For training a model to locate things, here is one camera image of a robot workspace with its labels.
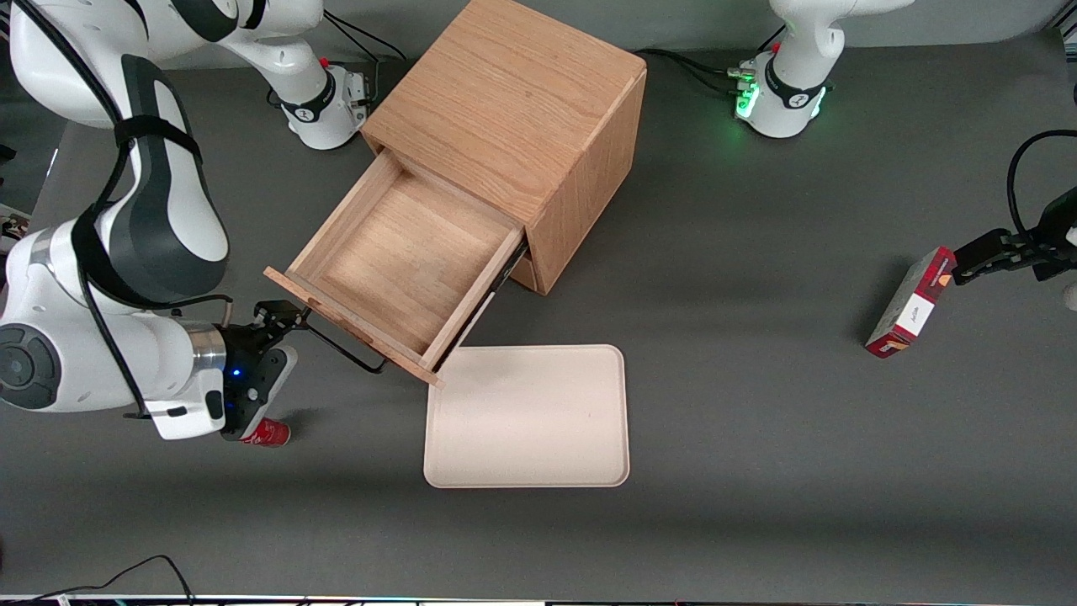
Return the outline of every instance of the gray tabletop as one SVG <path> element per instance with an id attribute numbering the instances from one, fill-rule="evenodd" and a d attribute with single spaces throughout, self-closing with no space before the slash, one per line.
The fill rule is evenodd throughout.
<path id="1" fill-rule="evenodd" d="M 165 552 L 202 593 L 1073 603 L 1065 278 L 983 278 L 948 291 L 909 352 L 861 347 L 911 260 L 1008 224 L 1015 147 L 1074 125 L 1057 36 L 851 50 L 789 141 L 651 68 L 635 167 L 553 294 L 506 285 L 467 340 L 619 348 L 624 487 L 432 489 L 425 386 L 297 335 L 277 414 L 298 440 L 281 450 L 168 443 L 120 411 L 0 409 L 0 590 L 100 582 Z M 171 75 L 232 236 L 221 288 L 246 315 L 284 295 L 262 268 L 292 259 L 370 152 L 305 149 L 253 70 Z M 83 208 L 112 153 L 68 128 L 37 224 Z M 1030 153 L 1030 216 L 1075 159 L 1065 141 Z M 165 569 L 121 589 L 176 591 Z"/>

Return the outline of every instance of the beige tray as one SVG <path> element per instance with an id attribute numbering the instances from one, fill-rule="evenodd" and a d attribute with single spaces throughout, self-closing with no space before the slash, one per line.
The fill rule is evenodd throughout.
<path id="1" fill-rule="evenodd" d="M 612 346 L 461 348 L 431 386 L 423 473 L 438 489 L 613 488 L 629 473 Z"/>

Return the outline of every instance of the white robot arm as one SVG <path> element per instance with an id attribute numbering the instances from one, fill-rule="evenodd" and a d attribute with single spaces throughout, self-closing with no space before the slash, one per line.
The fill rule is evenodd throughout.
<path id="1" fill-rule="evenodd" d="M 316 149 L 358 131 L 365 84 L 288 38 L 319 22 L 320 0 L 39 1 L 14 1 L 19 82 L 65 117 L 113 128 L 121 157 L 110 185 L 128 161 L 135 184 L 114 202 L 104 199 L 110 187 L 79 219 L 12 250 L 0 398 L 42 412 L 134 398 L 165 439 L 241 439 L 295 364 L 277 344 L 299 312 L 263 307 L 243 327 L 152 313 L 214 287 L 228 255 L 183 105 L 154 61 L 208 43 L 232 50 L 269 81 L 292 130 Z"/>
<path id="2" fill-rule="evenodd" d="M 887 13 L 914 0 L 770 0 L 787 33 L 775 54 L 765 51 L 730 74 L 742 80 L 736 115 L 774 138 L 798 135 L 819 114 L 824 83 L 845 48 L 836 22 Z"/>

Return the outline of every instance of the wooden drawer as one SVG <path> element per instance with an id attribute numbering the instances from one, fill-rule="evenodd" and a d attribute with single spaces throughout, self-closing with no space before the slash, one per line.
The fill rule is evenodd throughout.
<path id="1" fill-rule="evenodd" d="M 382 151 L 284 272 L 266 276 L 426 383 L 523 254 L 515 219 Z"/>
<path id="2" fill-rule="evenodd" d="M 549 293 L 628 175 L 646 62 L 510 0 L 472 0 L 363 125 L 519 221 Z"/>

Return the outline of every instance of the wood grain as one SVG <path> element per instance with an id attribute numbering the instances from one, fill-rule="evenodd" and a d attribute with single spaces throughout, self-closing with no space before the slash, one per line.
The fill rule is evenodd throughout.
<path id="1" fill-rule="evenodd" d="M 644 61 L 509 0 L 473 0 L 363 127 L 531 224 Z"/>
<path id="2" fill-rule="evenodd" d="M 422 355 L 512 231 L 481 202 L 405 171 L 309 279 Z"/>
<path id="3" fill-rule="evenodd" d="M 392 153 L 379 154 L 363 172 L 359 181 L 348 192 L 330 217 L 310 238 L 299 255 L 289 266 L 289 270 L 304 276 L 316 276 L 324 268 L 327 259 L 350 237 L 403 170 Z"/>
<path id="4" fill-rule="evenodd" d="M 624 90 L 587 152 L 528 228 L 537 292 L 549 293 L 632 167 L 646 73 Z"/>
<path id="5" fill-rule="evenodd" d="M 494 252 L 492 260 L 487 264 L 482 272 L 475 279 L 471 288 L 467 290 L 467 294 L 464 295 L 460 305 L 457 306 L 456 311 L 445 322 L 445 326 L 437 335 L 437 338 L 434 339 L 426 353 L 422 356 L 424 364 L 436 365 L 442 360 L 445 350 L 452 343 L 452 339 L 464 329 L 464 325 L 467 323 L 467 319 L 471 318 L 472 311 L 480 305 L 482 298 L 490 291 L 490 285 L 493 284 L 494 278 L 504 268 L 505 263 L 513 255 L 513 251 L 516 250 L 516 246 L 522 240 L 523 234 L 520 229 L 514 229 L 505 236 L 505 239 L 501 242 L 496 252 Z"/>
<path id="6" fill-rule="evenodd" d="M 272 267 L 266 267 L 265 274 L 303 300 L 305 306 L 309 307 L 320 316 L 340 327 L 355 339 L 366 343 L 407 372 L 435 387 L 444 386 L 444 383 L 436 375 L 422 366 L 422 361 L 418 356 L 408 355 L 406 348 L 396 343 L 392 338 L 378 330 L 377 327 L 351 313 L 351 311 L 340 305 L 340 301 L 322 292 L 316 285 L 307 282 L 302 277 L 282 273 Z"/>
<path id="7" fill-rule="evenodd" d="M 423 179 L 424 181 L 431 183 L 432 185 L 436 185 L 438 187 L 446 189 L 448 194 L 451 196 L 459 197 L 462 199 L 467 199 L 470 201 L 470 207 L 474 208 L 479 212 L 485 212 L 490 220 L 504 223 L 506 226 L 512 228 L 522 227 L 519 221 L 505 214 L 504 210 L 494 208 L 489 203 L 484 203 L 479 198 L 465 192 L 459 185 L 450 183 L 449 181 L 435 174 L 429 168 L 422 166 L 421 164 L 416 163 L 411 158 L 402 155 L 398 152 L 392 152 L 392 153 L 396 157 L 396 160 L 400 161 L 401 166 L 403 166 L 405 170 L 415 174 L 416 177 Z"/>

